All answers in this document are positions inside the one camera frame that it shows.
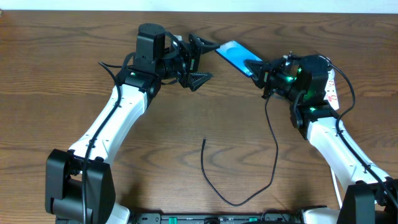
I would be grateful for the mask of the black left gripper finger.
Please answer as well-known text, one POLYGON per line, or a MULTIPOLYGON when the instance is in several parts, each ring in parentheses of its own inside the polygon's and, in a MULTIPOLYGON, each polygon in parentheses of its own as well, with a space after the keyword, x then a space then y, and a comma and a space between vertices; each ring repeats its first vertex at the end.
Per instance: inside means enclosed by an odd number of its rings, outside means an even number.
POLYGON ((201 37, 196 37, 195 40, 197 42, 197 46, 198 46, 201 54, 206 54, 208 52, 211 52, 213 50, 220 48, 220 46, 221 46, 218 43, 211 42, 211 41, 203 39, 201 37))
POLYGON ((188 79, 188 87, 191 91, 197 91, 204 83, 210 80, 213 74, 210 72, 191 73, 188 79))

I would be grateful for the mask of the blue Galaxy smartphone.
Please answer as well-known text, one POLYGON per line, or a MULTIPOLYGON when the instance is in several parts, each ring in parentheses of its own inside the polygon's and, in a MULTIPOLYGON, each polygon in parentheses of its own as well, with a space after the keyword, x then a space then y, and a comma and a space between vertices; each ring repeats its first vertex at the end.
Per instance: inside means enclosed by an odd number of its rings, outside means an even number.
POLYGON ((235 40, 231 40, 215 52, 238 69, 246 77, 252 77, 252 71, 245 66, 245 60, 261 61, 261 59, 235 40))

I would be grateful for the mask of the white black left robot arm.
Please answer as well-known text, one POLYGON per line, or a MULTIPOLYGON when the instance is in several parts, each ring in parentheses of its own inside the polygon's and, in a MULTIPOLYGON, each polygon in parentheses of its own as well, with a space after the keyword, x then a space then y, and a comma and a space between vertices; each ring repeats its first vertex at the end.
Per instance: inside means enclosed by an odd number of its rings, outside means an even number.
POLYGON ((116 202, 111 166, 138 118, 164 85, 191 91, 211 77, 199 72, 203 54, 218 44, 190 34, 187 41, 158 24, 138 28, 136 50, 112 74, 114 87, 101 113, 66 151, 46 160, 45 210, 57 223, 127 223, 128 208, 116 202))

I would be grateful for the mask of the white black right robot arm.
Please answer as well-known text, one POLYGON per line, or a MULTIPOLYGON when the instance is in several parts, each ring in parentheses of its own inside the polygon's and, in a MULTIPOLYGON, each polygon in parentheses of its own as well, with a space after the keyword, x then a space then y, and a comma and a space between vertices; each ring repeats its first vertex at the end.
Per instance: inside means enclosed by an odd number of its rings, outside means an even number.
POLYGON ((244 61, 251 79, 290 103, 290 119, 303 138, 327 161, 345 190, 338 210, 301 211, 302 223, 397 223, 397 179, 380 169, 347 132, 342 115, 326 99, 330 74, 337 68, 322 55, 285 55, 271 62, 244 61))

